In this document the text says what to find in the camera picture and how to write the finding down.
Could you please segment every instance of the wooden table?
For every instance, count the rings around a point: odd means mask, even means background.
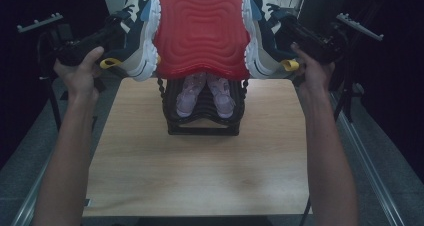
[[[156,79],[124,79],[91,163],[84,216],[301,214],[306,173],[290,81],[249,80],[239,136],[171,136]]]

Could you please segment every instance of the pink shoe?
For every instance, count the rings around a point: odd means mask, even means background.
[[[183,91],[177,96],[177,114],[188,117],[196,106],[197,96],[206,83],[206,73],[197,73],[185,78]]]
[[[207,81],[208,86],[213,94],[213,101],[215,103],[219,117],[231,117],[231,115],[233,115],[235,102],[230,96],[230,86],[228,84],[228,80],[212,74],[208,74]]]

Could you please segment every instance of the shoe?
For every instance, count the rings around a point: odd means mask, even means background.
[[[126,0],[124,9],[112,16],[122,19],[124,38],[105,53],[103,68],[118,66],[136,81],[148,79],[156,70],[158,53],[152,41],[159,26],[159,0]]]
[[[209,89],[213,94],[213,101],[215,103],[219,117],[231,117],[231,115],[233,115],[235,102],[230,95],[230,86],[228,84],[228,80],[212,74],[208,74],[207,82]]]
[[[280,62],[285,59],[294,59],[289,48],[278,48],[275,34],[281,28],[281,23],[274,17],[280,10],[277,0],[243,0],[243,23],[250,35],[244,56],[246,67],[250,74],[259,79],[266,79],[277,71]]]
[[[206,84],[206,73],[197,73],[185,78],[183,90],[177,96],[177,114],[188,117],[197,103],[197,96]]]

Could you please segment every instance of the gray floor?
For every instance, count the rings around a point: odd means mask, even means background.
[[[101,77],[106,90],[101,93],[95,116],[92,153],[100,139],[120,78],[108,71]],[[60,80],[53,83],[58,98],[65,91]],[[66,101],[59,101],[62,114]],[[395,145],[367,114],[359,99],[352,102],[354,125],[358,130],[373,164],[387,186],[405,225],[424,225],[424,186],[401,156]],[[349,157],[360,199],[361,225],[389,225],[386,214],[372,188],[363,166],[346,132],[338,123],[340,135]],[[56,126],[47,103],[19,148],[0,172],[0,225],[10,225],[45,164],[57,136]],[[298,225],[301,215],[272,215],[263,217],[213,218],[85,218],[84,225]],[[305,225],[314,225],[313,216]]]

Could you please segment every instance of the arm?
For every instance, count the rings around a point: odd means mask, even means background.
[[[98,99],[93,65],[102,53],[102,48],[94,49],[78,67],[55,63],[55,71],[68,87],[68,108],[41,183],[34,225],[81,223],[90,164],[92,117]]]
[[[355,182],[328,96],[334,64],[322,66],[296,45],[293,50],[307,66],[300,70],[306,81],[299,93],[305,112],[308,182],[316,223],[358,225]]]

